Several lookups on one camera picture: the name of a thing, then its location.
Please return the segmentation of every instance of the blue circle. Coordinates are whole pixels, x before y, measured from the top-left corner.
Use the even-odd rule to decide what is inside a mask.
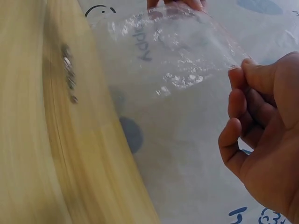
[[[256,13],[281,15],[283,10],[271,0],[238,0],[237,4]]]
[[[132,119],[125,117],[120,117],[120,123],[132,154],[138,152],[143,144],[141,128]]]

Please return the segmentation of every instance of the printed number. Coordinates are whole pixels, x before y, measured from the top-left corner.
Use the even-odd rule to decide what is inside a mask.
[[[293,13],[296,13],[296,16],[299,16],[299,12],[298,11],[293,11]]]
[[[242,212],[246,211],[247,210],[247,207],[243,207],[243,208],[239,208],[237,210],[234,210],[234,211],[231,211],[228,215],[229,216],[234,216],[234,215],[237,215],[237,221],[235,223],[231,223],[231,224],[239,224],[242,222],[243,220],[243,217],[242,217]]]
[[[266,213],[267,210],[269,210],[270,212],[272,212],[273,214],[275,214],[275,217],[272,218],[271,222],[270,222],[269,216],[265,215],[265,213]],[[280,218],[281,218],[281,214],[280,213],[265,208],[265,209],[263,209],[263,211],[261,213],[261,216],[258,218],[258,224],[278,224],[278,221],[280,220]]]

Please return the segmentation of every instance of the clear plastic bag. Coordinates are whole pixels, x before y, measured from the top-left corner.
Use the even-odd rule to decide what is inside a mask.
[[[130,11],[102,18],[93,30],[108,83],[135,108],[223,76],[246,57],[209,15],[184,4]]]

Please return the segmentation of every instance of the white surface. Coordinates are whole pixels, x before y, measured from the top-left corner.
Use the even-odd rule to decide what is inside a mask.
[[[146,7],[143,0],[79,2],[84,13],[97,4],[113,7],[116,13],[123,6]],[[299,50],[299,16],[293,12],[299,11],[297,0],[208,0],[207,4],[208,13],[258,63],[271,63]],[[101,7],[91,11],[89,22],[101,17],[102,11]],[[142,129],[143,146],[134,156],[163,224],[284,221],[269,210],[262,215],[264,207],[222,164],[217,139],[228,119],[229,91],[223,74],[142,110],[124,111]],[[240,213],[241,222],[237,214],[229,216],[243,207],[247,209]]]

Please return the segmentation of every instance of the hand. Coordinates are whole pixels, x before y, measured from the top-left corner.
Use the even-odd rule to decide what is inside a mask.
[[[164,3],[167,4],[172,1],[175,1],[175,0],[164,0]],[[148,8],[156,7],[158,2],[159,2],[159,0],[147,0]],[[206,4],[206,0],[182,0],[182,2],[187,4],[190,8],[192,8],[194,10],[198,10],[198,11],[202,10]]]
[[[230,120],[219,137],[225,165],[263,206],[299,223],[299,53],[269,66],[245,59],[229,72]],[[254,149],[246,155],[238,138]]]

